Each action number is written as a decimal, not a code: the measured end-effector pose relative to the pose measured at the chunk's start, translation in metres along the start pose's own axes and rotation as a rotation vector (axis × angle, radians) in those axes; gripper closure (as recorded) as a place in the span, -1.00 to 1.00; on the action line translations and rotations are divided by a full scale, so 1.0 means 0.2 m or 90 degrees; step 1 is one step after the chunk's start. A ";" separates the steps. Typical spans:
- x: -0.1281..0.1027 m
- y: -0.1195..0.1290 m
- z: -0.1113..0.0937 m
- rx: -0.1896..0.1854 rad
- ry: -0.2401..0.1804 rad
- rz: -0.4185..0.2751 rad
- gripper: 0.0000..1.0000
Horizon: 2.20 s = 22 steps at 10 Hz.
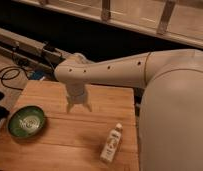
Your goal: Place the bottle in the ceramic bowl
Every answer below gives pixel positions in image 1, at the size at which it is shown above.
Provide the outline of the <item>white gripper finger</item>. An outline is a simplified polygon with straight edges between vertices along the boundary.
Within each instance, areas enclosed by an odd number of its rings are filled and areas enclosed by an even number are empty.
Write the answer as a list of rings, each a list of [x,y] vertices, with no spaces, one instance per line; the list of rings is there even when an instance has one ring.
[[[68,103],[66,106],[66,111],[67,113],[70,113],[71,109],[73,108],[74,104],[73,103]]]
[[[84,107],[89,110],[89,112],[92,112],[92,105],[88,102],[84,103]]]

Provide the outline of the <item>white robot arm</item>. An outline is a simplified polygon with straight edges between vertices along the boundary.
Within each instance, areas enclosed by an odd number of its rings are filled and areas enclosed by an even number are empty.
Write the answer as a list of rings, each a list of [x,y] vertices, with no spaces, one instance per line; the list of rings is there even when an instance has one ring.
[[[88,103],[85,86],[141,88],[141,171],[203,171],[203,51],[147,52],[92,62],[69,55],[55,68],[70,105]]]

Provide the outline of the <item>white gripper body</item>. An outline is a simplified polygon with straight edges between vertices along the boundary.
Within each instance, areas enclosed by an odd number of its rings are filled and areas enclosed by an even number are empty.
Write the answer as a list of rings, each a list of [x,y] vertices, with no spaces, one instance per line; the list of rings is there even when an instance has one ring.
[[[87,101],[87,90],[84,84],[66,84],[67,98],[72,104],[83,104]]]

